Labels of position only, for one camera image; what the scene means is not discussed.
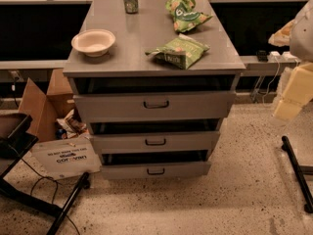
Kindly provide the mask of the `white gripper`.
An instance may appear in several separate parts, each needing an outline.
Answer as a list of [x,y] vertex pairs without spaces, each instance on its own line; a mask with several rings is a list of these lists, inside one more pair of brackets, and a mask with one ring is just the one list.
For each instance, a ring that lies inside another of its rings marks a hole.
[[273,116],[288,121],[294,119],[301,107],[313,99],[313,63],[300,65],[292,70],[291,77]]

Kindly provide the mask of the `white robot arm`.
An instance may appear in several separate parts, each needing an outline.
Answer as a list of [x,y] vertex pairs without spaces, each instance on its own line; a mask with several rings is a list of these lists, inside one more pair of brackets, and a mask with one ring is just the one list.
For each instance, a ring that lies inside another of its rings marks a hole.
[[309,0],[295,18],[272,34],[268,42],[274,46],[290,46],[300,64],[291,72],[284,71],[280,82],[283,92],[276,100],[273,117],[279,121],[294,119],[313,99],[313,0]]

